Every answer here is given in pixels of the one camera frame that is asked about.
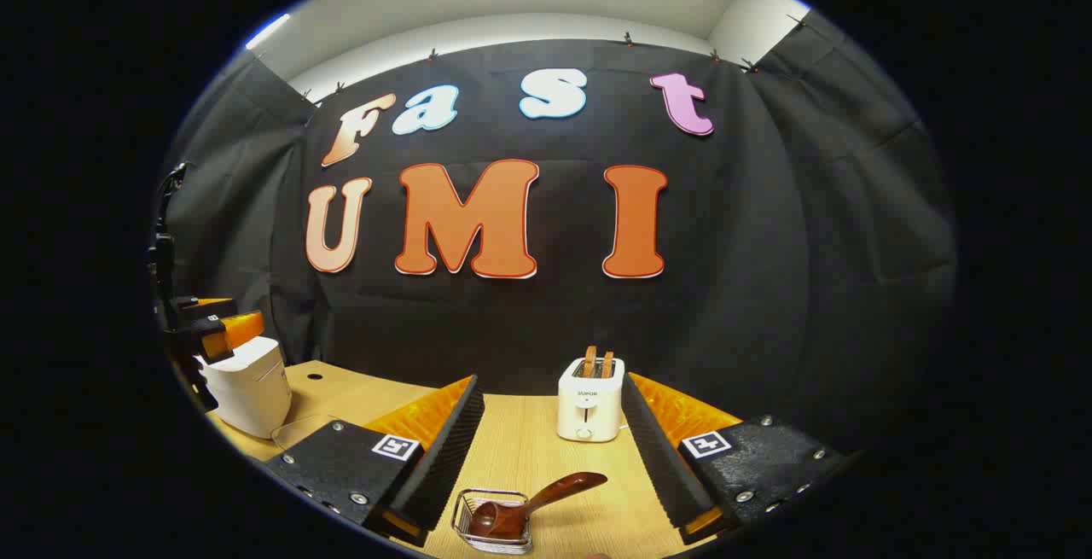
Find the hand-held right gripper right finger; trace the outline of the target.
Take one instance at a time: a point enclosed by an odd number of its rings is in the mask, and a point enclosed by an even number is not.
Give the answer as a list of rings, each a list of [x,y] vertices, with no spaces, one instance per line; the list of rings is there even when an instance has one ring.
[[[624,418],[682,543],[761,527],[822,488],[845,455],[780,416],[741,419],[629,372]]]

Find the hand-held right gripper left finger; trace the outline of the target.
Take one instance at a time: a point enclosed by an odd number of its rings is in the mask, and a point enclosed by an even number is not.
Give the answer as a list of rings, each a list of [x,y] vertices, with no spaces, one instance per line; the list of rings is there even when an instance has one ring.
[[[486,411],[477,376],[373,423],[308,416],[273,435],[263,469],[352,524],[422,546],[436,528]]]

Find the white rice cooker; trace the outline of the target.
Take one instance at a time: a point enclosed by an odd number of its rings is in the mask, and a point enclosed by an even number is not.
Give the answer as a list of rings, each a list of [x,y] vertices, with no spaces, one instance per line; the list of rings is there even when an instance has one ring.
[[[269,440],[288,418],[293,391],[274,338],[250,338],[229,359],[199,362],[199,372],[218,403],[214,414],[234,429]]]

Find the brown wooden spoon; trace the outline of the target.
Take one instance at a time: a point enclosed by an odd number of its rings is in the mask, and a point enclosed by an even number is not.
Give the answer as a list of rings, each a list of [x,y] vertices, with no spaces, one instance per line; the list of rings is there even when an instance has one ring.
[[[604,474],[577,472],[565,476],[519,506],[506,506],[488,501],[476,508],[468,518],[468,535],[501,542],[519,542],[529,532],[531,514],[543,507],[554,504],[574,493],[587,492],[604,485],[608,478]]]

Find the metal wire chopstick holder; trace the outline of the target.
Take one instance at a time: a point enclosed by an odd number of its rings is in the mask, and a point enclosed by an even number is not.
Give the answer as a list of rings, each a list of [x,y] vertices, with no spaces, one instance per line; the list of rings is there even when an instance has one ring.
[[[468,544],[468,547],[486,554],[496,555],[529,555],[533,550],[533,539],[529,525],[524,525],[523,533],[518,539],[500,539],[499,537],[488,537],[472,534],[468,532],[475,513],[485,504],[498,504],[500,507],[519,508],[526,504],[529,497],[521,492],[500,492],[484,488],[468,488],[456,493],[453,501],[451,527],[456,532],[456,537]]]

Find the white toaster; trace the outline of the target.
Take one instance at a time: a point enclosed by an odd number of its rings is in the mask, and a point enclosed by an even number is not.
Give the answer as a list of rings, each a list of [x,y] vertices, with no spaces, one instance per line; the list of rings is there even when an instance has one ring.
[[[597,358],[593,376],[584,374],[585,359],[574,359],[559,377],[556,432],[566,441],[608,442],[624,426],[625,361],[612,359],[612,374],[601,376]]]

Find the ceiling light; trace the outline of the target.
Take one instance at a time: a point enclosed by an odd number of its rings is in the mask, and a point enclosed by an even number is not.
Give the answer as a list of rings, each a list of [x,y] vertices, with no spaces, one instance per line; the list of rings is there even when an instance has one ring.
[[[257,33],[253,35],[252,38],[249,38],[248,41],[246,41],[245,49],[248,50],[257,49],[257,47],[261,45],[261,43],[265,41],[265,39],[268,39],[270,35],[280,29],[280,27],[284,26],[285,23],[288,22],[290,17],[292,15],[288,12],[285,12],[285,14],[281,14],[278,15],[278,17],[275,17],[274,20],[270,20],[270,22],[266,23],[266,25],[262,26],[261,29],[257,31]]]

